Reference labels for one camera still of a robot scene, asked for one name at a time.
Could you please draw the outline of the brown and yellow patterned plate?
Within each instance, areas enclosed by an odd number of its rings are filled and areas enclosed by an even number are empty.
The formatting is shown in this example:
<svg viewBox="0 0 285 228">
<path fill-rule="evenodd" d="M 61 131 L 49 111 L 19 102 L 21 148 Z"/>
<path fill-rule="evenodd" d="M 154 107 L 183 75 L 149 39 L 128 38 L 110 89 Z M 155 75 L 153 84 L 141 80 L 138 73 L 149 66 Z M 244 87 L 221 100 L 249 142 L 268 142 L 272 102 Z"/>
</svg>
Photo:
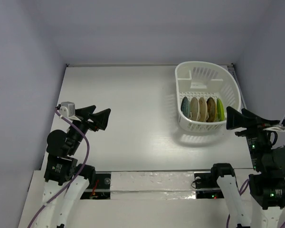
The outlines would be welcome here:
<svg viewBox="0 0 285 228">
<path fill-rule="evenodd" d="M 208 119 L 206 122 L 212 123 L 217 121 L 218 113 L 217 113 L 217 103 L 214 98 L 210 97 L 207 99 L 207 111 L 208 111 Z"/>
</svg>

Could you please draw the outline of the cream floral plate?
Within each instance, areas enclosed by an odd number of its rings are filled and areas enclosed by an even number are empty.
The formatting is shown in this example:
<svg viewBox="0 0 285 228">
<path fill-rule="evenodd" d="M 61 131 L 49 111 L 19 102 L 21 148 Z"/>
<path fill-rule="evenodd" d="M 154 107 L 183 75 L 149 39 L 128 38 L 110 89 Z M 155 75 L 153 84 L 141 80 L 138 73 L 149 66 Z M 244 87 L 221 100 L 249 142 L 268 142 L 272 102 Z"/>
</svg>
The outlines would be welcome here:
<svg viewBox="0 0 285 228">
<path fill-rule="evenodd" d="M 207 102 L 204 97 L 199 99 L 199 113 L 200 113 L 200 122 L 206 122 L 208 116 L 208 107 Z"/>
</svg>

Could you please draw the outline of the cream plate with black blotch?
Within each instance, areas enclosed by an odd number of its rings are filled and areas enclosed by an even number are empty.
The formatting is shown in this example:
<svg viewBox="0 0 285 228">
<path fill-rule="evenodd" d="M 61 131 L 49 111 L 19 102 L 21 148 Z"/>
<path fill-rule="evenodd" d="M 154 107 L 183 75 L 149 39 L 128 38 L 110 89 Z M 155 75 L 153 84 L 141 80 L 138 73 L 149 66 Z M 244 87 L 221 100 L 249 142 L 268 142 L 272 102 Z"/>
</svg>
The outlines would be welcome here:
<svg viewBox="0 0 285 228">
<path fill-rule="evenodd" d="M 199 101 L 196 97 L 193 97 L 190 101 L 190 119 L 198 121 L 200 117 L 200 106 Z"/>
</svg>

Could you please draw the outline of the blue patterned plate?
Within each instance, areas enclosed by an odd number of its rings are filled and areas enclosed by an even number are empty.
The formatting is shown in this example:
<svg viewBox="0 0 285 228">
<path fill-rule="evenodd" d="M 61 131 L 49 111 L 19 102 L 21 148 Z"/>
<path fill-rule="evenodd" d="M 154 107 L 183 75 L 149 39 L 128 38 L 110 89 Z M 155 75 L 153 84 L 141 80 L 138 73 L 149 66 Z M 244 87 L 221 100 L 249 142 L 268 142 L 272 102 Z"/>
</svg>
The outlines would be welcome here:
<svg viewBox="0 0 285 228">
<path fill-rule="evenodd" d="M 190 103 L 186 96 L 182 99 L 180 110 L 186 118 L 190 118 Z"/>
</svg>

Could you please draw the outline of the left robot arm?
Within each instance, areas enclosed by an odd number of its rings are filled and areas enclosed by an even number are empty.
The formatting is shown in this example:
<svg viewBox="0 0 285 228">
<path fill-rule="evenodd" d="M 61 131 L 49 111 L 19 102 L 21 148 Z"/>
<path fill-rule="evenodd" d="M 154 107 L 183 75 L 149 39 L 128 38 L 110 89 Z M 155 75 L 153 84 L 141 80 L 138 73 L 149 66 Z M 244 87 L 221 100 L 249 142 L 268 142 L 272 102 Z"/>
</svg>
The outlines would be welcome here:
<svg viewBox="0 0 285 228">
<path fill-rule="evenodd" d="M 82 194 L 95 184 L 95 168 L 86 163 L 90 153 L 86 133 L 104 131 L 111 113 L 110 108 L 98 113 L 95 109 L 95 105 L 77 109 L 72 102 L 55 108 L 69 128 L 53 130 L 47 137 L 42 205 L 28 227 L 67 228 Z"/>
</svg>

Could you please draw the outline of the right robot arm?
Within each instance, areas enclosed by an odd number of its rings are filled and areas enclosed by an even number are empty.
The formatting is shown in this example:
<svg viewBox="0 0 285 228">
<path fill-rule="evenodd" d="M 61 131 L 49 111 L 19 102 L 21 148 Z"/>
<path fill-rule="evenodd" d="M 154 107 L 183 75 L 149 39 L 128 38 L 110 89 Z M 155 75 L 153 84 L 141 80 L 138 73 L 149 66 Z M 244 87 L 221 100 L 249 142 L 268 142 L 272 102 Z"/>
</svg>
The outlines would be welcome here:
<svg viewBox="0 0 285 228">
<path fill-rule="evenodd" d="M 217 163 L 211 168 L 209 181 L 219 186 L 230 215 L 237 228 L 277 228 L 285 208 L 285 146 L 273 148 L 278 132 L 285 132 L 285 115 L 281 121 L 264 119 L 247 109 L 228 106 L 226 128 L 237 137 L 245 137 L 255 174 L 248 176 L 252 215 L 244 208 L 235 171 L 229 163 Z"/>
</svg>

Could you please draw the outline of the white plastic dish rack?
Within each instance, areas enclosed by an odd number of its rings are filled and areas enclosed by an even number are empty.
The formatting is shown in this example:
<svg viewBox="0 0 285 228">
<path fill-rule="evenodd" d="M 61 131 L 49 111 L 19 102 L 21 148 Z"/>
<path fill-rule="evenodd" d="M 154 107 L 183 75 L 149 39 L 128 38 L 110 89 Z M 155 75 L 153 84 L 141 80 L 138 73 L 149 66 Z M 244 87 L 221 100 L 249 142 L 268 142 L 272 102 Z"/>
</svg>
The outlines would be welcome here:
<svg viewBox="0 0 285 228">
<path fill-rule="evenodd" d="M 188 99 L 219 98 L 224 108 L 231 106 L 238 111 L 241 109 L 242 99 L 239 87 L 234 77 L 219 65 L 201 61 L 180 63 L 175 68 L 175 80 L 179 125 L 188 132 L 212 132 L 225 125 L 226 121 L 203 123 L 189 120 L 181 111 L 181 102 L 184 97 Z"/>
</svg>

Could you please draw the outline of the green plate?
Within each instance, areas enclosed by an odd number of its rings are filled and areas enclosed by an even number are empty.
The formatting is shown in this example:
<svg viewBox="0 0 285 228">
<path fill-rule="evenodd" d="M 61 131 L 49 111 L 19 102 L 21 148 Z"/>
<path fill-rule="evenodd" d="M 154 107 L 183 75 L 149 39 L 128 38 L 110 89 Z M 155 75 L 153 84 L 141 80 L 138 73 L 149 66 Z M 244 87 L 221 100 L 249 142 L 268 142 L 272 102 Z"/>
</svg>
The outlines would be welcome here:
<svg viewBox="0 0 285 228">
<path fill-rule="evenodd" d="M 217 98 L 217 119 L 218 122 L 225 120 L 225 111 L 221 99 Z"/>
</svg>

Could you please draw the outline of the left base electronics bay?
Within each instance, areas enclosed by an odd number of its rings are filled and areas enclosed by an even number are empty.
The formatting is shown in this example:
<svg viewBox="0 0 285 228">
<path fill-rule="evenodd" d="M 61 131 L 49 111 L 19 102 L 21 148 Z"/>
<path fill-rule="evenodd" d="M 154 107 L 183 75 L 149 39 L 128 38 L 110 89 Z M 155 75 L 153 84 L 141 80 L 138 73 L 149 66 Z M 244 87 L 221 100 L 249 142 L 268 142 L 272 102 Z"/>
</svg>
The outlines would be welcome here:
<svg viewBox="0 0 285 228">
<path fill-rule="evenodd" d="M 111 173 L 96 172 L 93 183 L 90 184 L 81 196 L 81 200 L 109 200 L 111 196 Z"/>
</svg>

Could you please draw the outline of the base electronics bay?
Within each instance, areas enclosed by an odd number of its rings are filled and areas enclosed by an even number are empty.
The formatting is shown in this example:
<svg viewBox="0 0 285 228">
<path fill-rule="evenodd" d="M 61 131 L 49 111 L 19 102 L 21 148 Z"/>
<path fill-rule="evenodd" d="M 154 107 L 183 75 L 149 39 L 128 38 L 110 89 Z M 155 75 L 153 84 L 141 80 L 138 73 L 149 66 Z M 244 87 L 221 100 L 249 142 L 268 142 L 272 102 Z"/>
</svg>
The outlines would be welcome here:
<svg viewBox="0 0 285 228">
<path fill-rule="evenodd" d="M 109 200 L 111 196 L 111 173 L 96 172 L 93 183 L 90 184 L 81 196 L 81 200 Z"/>
<path fill-rule="evenodd" d="M 210 172 L 195 172 L 191 183 L 197 199 L 223 199 L 224 195 Z"/>
</svg>

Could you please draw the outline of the white foam strip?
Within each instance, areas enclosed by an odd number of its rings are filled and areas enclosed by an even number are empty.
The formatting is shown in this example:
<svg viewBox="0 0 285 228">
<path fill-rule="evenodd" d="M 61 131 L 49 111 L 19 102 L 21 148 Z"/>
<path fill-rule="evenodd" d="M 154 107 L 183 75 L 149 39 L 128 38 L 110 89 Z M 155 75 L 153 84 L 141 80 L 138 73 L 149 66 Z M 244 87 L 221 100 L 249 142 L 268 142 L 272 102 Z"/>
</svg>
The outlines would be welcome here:
<svg viewBox="0 0 285 228">
<path fill-rule="evenodd" d="M 112 200 L 193 200 L 194 173 L 183 171 L 112 172 Z"/>
</svg>

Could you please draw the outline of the right base electronics bay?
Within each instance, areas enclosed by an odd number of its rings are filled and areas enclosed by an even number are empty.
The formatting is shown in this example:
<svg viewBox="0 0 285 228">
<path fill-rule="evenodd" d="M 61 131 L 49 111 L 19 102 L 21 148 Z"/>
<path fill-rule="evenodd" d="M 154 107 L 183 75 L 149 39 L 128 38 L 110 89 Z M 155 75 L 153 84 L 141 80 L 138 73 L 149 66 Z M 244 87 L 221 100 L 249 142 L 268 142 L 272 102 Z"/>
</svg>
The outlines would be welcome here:
<svg viewBox="0 0 285 228">
<path fill-rule="evenodd" d="M 197 199 L 223 199 L 224 195 L 210 172 L 195 172 L 191 183 Z"/>
</svg>

